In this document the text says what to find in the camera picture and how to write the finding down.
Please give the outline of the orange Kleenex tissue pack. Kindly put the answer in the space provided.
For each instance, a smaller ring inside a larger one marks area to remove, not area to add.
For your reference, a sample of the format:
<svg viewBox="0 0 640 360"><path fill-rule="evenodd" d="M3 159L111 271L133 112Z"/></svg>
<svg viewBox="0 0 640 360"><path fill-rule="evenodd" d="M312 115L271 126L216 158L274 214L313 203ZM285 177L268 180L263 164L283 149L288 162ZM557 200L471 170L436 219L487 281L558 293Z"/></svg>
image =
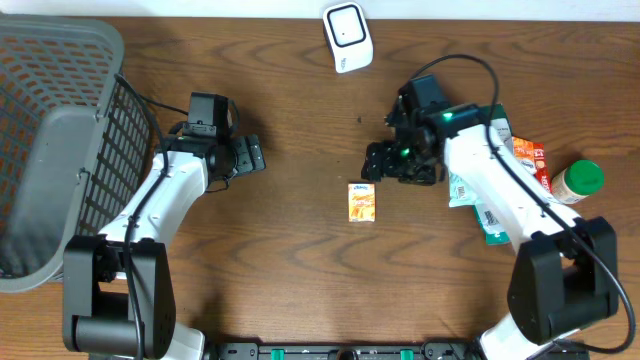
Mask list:
<svg viewBox="0 0 640 360"><path fill-rule="evenodd" d="M376 193L374 184L352 183L348 185L348 219L350 222L374 222L376 218Z"/></svg>

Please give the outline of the teal wet wipes packet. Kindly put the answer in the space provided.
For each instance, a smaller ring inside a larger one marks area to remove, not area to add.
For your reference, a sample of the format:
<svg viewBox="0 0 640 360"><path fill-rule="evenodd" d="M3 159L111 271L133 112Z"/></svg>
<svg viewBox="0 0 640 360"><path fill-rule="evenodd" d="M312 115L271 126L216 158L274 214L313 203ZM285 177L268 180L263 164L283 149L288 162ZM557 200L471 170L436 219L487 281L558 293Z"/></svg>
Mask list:
<svg viewBox="0 0 640 360"><path fill-rule="evenodd" d="M474 206L477 194L458 175L449 173L449 207Z"/></svg>

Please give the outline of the green white 3M package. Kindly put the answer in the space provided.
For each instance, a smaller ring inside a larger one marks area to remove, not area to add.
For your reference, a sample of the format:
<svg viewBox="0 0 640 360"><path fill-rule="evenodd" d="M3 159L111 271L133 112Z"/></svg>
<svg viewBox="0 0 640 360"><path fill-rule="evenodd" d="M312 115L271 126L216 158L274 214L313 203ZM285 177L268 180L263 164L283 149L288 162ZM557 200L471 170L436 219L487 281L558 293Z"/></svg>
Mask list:
<svg viewBox="0 0 640 360"><path fill-rule="evenodd" d="M496 106L492 116L491 125L497 130L499 138L504 143L507 150L512 153L512 128L502 104L498 104ZM476 220L483 229L487 245L504 245L510 242L504 227L499 223L495 215L480 199L480 197L477 197L474 204L474 213Z"/></svg>

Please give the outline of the red Nescafe coffee sachet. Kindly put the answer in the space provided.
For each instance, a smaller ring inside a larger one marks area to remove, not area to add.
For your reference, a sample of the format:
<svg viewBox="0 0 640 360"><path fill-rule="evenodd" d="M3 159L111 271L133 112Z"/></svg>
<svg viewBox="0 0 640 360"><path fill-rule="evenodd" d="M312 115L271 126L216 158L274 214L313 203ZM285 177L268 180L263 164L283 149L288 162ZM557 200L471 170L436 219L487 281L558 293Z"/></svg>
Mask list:
<svg viewBox="0 0 640 360"><path fill-rule="evenodd" d="M536 168L535 177L538 182L543 186L543 188L551 193L551 178L549 175L549 170L545 157L544 145L541 143L533 144L534 151L534 164Z"/></svg>

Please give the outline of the green lid white jar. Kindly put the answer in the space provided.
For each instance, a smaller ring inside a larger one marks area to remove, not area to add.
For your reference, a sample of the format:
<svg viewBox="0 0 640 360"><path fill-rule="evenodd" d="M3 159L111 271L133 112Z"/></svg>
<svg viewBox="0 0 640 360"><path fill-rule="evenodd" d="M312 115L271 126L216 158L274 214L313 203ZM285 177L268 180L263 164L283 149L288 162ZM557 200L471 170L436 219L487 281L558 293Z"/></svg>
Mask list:
<svg viewBox="0 0 640 360"><path fill-rule="evenodd" d="M593 161L578 160L555 176L554 197L563 204L576 204L597 193L604 185L604 172Z"/></svg>

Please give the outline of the small orange snack box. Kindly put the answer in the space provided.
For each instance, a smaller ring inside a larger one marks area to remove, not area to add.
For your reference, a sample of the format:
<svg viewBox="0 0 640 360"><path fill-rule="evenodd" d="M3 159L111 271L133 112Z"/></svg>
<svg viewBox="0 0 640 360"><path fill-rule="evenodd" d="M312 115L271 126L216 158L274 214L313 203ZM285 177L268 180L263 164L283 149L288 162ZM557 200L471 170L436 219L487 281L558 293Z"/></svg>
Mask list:
<svg viewBox="0 0 640 360"><path fill-rule="evenodd" d="M512 137L513 154L518 162L531 174L537 173L534 157L534 143L516 136Z"/></svg>

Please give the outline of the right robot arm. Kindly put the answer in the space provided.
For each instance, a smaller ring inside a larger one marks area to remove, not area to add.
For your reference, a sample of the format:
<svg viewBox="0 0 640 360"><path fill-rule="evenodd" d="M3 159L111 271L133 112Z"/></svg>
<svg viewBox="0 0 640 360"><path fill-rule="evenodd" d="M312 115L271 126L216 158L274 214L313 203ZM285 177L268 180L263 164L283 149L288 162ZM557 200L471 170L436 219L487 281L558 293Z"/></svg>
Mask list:
<svg viewBox="0 0 640 360"><path fill-rule="evenodd" d="M587 352L570 335L615 315L624 293L617 241L602 217L582 218L557 201L505 148L475 104L389 116L391 141L366 150L362 176L432 185L435 165L459 176L506 231L516 253L509 312L477 340L469 359L535 359Z"/></svg>

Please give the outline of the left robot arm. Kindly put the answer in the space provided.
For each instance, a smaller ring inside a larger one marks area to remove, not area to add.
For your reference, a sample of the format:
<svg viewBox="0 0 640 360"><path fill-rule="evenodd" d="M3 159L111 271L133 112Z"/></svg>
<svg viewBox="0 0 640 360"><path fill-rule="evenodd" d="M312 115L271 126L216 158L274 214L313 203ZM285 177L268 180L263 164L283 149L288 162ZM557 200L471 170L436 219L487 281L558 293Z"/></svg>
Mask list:
<svg viewBox="0 0 640 360"><path fill-rule="evenodd" d="M255 135L171 136L125 208L63 254L63 342L115 359L201 359L205 336L176 320L167 248L215 181L264 170Z"/></svg>

